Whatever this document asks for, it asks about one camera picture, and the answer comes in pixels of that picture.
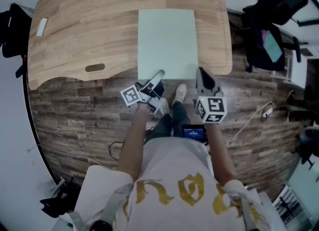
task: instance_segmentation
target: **wooden floor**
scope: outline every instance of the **wooden floor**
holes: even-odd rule
[[[233,70],[220,77],[222,89],[228,99],[228,115],[220,125],[229,141],[251,115],[268,101],[278,105],[285,102],[294,86],[270,78],[270,72],[255,69],[245,72],[246,57],[243,50],[233,53]],[[116,78],[82,82],[72,78],[52,79],[35,91],[29,91],[33,121],[41,144],[65,153],[92,158],[111,168],[117,162],[108,152],[115,141],[124,141],[136,106],[126,107],[120,90],[137,81],[136,69],[119,74]],[[309,64],[309,79],[316,76]],[[181,81],[164,81],[164,96],[172,99]],[[192,123],[199,123],[192,99],[196,94],[195,81],[186,81],[188,95],[184,105]],[[154,126],[160,115],[150,117],[148,128]],[[287,122],[285,111],[276,111],[266,122],[258,113],[239,136],[229,144],[238,178],[249,188],[266,191],[274,199],[296,162],[291,155],[295,135],[301,124]],[[112,146],[112,154],[119,157],[122,144]],[[65,156],[43,148],[45,157],[56,177],[81,184],[87,168],[94,164],[85,158]]]

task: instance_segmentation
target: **white cube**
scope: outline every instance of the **white cube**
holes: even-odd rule
[[[227,100],[220,97],[198,97],[195,108],[203,123],[220,123],[227,115]]]

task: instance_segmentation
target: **jeans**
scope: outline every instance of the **jeans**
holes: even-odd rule
[[[171,115],[165,114],[149,133],[145,143],[154,138],[170,137],[172,128],[175,137],[183,137],[181,127],[187,124],[190,124],[190,121],[187,117],[186,110],[181,102],[176,101],[173,104],[173,118]]]

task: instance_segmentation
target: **person's left arm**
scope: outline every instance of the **person's left arm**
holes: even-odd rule
[[[121,151],[118,170],[131,175],[134,182],[141,172],[144,136],[150,111],[147,104],[139,104]]]

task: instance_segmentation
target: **wooden desk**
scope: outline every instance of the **wooden desk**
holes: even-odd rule
[[[194,10],[199,65],[217,75],[230,73],[224,0],[40,0],[29,39],[30,88],[55,77],[89,81],[137,67],[138,10],[151,8]],[[35,36],[44,17],[48,18],[44,34]],[[86,71],[97,64],[105,68]]]

